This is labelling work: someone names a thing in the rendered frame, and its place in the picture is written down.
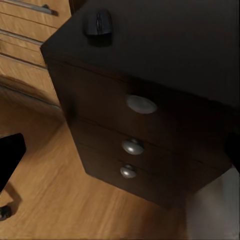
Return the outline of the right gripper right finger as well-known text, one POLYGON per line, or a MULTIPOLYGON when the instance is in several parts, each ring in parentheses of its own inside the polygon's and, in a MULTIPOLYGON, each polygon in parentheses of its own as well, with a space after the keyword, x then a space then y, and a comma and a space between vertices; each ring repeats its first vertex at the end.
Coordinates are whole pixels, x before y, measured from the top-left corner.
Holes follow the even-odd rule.
POLYGON ((224 151, 231 160, 233 167, 240 173, 240 135, 235 133, 228 133, 224 151))

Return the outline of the mouse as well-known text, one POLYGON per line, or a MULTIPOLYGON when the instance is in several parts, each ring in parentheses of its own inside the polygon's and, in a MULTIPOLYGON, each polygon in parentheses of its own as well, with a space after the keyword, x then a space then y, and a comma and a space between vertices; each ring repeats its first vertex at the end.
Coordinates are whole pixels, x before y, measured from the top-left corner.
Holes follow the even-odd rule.
POLYGON ((103 7, 93 7, 86 11, 81 20, 81 31, 92 38, 106 38, 113 34, 109 11, 103 7))

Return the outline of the desktop computer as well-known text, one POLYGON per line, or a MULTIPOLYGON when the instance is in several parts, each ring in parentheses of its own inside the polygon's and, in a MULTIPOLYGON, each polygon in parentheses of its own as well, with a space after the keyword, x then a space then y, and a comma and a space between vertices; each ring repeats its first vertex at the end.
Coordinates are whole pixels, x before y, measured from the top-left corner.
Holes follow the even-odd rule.
POLYGON ((185 200, 188 240, 240 240, 240 173, 233 167, 185 200))

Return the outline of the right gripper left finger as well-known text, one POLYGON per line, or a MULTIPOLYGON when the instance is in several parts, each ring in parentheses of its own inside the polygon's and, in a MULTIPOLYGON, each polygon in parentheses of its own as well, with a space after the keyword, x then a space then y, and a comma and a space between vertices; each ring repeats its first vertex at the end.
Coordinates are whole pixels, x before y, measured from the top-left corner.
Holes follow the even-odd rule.
POLYGON ((21 133, 0 138, 0 193, 26 152, 21 133))

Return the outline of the swivel chair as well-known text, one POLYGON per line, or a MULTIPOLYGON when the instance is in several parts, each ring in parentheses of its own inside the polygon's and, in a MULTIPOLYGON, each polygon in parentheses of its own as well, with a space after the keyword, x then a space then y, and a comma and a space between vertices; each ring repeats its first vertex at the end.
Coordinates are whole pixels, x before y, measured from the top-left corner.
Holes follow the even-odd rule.
MULTIPOLYGON (((0 139, 4 138, 6 136, 9 136, 9 133, 6 133, 4 135, 0 135, 0 139)), ((3 207, 0 207, 0 222, 7 220, 12 216, 12 210, 11 207, 8 205, 5 205, 3 207)))

